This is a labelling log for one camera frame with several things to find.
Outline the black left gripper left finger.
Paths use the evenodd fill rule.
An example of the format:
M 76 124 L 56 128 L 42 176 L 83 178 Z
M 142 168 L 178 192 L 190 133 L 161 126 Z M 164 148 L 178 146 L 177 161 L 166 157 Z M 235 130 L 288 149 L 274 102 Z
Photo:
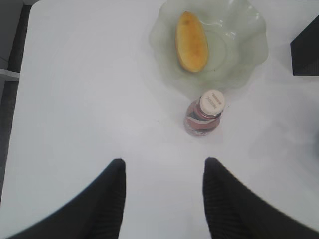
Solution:
M 114 159 L 80 194 L 13 239 L 117 239 L 126 200 L 126 165 Z

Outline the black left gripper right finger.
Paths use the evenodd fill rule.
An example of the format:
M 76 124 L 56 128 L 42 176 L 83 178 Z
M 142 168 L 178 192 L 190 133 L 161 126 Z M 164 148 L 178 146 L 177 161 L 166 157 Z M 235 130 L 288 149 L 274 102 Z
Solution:
M 216 158 L 205 160 L 204 212 L 213 239 L 317 239 L 318 232 L 254 194 Z

